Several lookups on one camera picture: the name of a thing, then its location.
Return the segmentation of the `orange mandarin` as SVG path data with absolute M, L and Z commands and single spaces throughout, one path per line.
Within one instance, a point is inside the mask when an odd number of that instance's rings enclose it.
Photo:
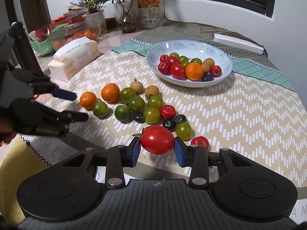
M 86 110 L 92 110 L 97 102 L 97 96 L 90 91 L 83 93 L 80 96 L 79 104 Z
M 120 89 L 115 83 L 105 85 L 101 90 L 101 97 L 108 103 L 115 103 L 119 99 Z

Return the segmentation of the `large red tomato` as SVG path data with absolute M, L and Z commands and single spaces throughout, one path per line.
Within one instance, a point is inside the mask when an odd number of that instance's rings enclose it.
M 149 126 L 140 134 L 140 144 L 146 151 L 163 155 L 174 147 L 174 136 L 162 126 Z

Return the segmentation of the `dark blueberry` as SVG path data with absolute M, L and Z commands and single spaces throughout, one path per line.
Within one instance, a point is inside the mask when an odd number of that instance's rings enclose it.
M 167 130 L 173 132 L 176 128 L 176 122 L 172 119 L 166 119 L 163 121 L 162 126 L 165 127 Z

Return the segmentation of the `red strawberry-like fruit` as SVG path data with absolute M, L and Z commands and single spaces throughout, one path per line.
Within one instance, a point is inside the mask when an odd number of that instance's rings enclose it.
M 161 74 L 164 74 L 164 75 L 169 75 L 170 74 L 170 70 L 171 70 L 171 64 L 166 62 L 166 61 L 161 61 L 159 64 L 158 64 L 158 70 Z

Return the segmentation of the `white tissue pack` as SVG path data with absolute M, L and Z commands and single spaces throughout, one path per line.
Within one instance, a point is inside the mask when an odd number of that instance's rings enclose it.
M 48 64 L 52 76 L 69 81 L 77 72 L 100 56 L 97 42 L 81 37 L 59 48 Z

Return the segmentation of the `green ceramic dish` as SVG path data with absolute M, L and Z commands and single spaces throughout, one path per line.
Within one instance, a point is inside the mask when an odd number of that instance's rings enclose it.
M 50 55 L 55 52 L 49 33 L 44 33 L 42 29 L 36 29 L 29 33 L 29 37 L 32 49 L 39 55 Z

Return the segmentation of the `beige zigzag tablecloth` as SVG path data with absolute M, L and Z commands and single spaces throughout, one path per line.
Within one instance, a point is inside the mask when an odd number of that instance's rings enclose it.
M 166 104 L 184 114 L 192 136 L 204 136 L 211 151 L 228 147 L 306 186 L 306 110 L 287 78 L 266 58 L 226 48 L 233 63 L 229 77 L 207 88 L 184 88 L 158 78 L 146 53 L 168 39 L 210 43 L 222 29 L 160 19 L 153 30 L 105 53 L 60 85 L 82 95 L 100 95 L 108 83 L 126 88 L 133 80 L 155 85 Z

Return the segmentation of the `red acerola fruit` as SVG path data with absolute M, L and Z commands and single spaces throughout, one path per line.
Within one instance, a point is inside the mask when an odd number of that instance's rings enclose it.
M 174 119 L 176 117 L 176 109 L 172 105 L 164 105 L 160 109 L 160 116 L 163 120 Z

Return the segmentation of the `green tomato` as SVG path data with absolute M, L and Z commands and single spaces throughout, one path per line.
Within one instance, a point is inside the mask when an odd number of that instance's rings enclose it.
M 120 99 L 123 102 L 128 102 L 131 97 L 136 96 L 136 91 L 130 87 L 126 87 L 120 92 Z
M 148 99 L 147 105 L 149 108 L 153 107 L 160 110 L 164 105 L 164 101 L 159 95 L 153 95 Z

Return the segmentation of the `clear box of oranges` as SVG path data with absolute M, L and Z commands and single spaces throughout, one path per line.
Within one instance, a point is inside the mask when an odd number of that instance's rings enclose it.
M 95 21 L 90 20 L 74 24 L 61 24 L 56 26 L 49 36 L 55 51 L 69 42 L 82 37 L 97 40 L 97 23 Z

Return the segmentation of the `brown longan fruit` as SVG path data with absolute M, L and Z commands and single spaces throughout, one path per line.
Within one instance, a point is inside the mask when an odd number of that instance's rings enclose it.
M 148 100 L 150 97 L 159 95 L 159 89 L 155 85 L 150 85 L 145 90 L 145 98 Z
M 133 89 L 137 94 L 142 94 L 144 86 L 135 78 L 134 81 L 130 83 L 130 88 Z

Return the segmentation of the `large orange in bowl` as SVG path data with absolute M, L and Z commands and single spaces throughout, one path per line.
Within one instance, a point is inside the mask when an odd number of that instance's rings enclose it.
M 202 79 L 204 70 L 200 64 L 193 62 L 187 65 L 185 74 L 189 80 L 198 81 Z

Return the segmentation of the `potted green plant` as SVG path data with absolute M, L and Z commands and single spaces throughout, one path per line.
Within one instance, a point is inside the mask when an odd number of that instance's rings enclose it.
M 88 13 L 83 17 L 89 24 L 92 30 L 96 31 L 97 36 L 101 36 L 107 33 L 107 26 L 104 16 L 104 10 L 102 4 L 106 0 L 78 0 L 81 5 L 84 5 L 88 10 Z

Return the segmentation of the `white blue patterned bowl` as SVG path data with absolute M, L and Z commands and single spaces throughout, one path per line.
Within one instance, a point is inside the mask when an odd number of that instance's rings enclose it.
M 225 52 L 207 43 L 194 40 L 168 40 L 155 44 L 147 52 L 146 61 L 161 79 L 189 88 L 215 85 L 227 78 L 233 69 L 230 57 Z M 172 65 L 169 75 L 159 72 L 158 64 L 161 61 Z M 204 70 L 204 75 L 199 81 L 191 81 L 185 74 L 187 65 L 193 62 L 200 64 Z

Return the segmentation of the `white power strip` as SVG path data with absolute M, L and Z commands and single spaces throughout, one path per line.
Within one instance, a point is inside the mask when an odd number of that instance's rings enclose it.
M 221 43 L 227 46 L 237 47 L 243 50 L 252 51 L 254 53 L 263 55 L 264 48 L 248 40 L 239 39 L 231 36 L 226 36 L 222 34 L 214 34 L 213 41 Z

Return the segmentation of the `printed paper bag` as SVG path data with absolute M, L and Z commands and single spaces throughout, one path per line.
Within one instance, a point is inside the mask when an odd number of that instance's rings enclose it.
M 137 0 L 139 26 L 152 29 L 164 16 L 164 0 Z

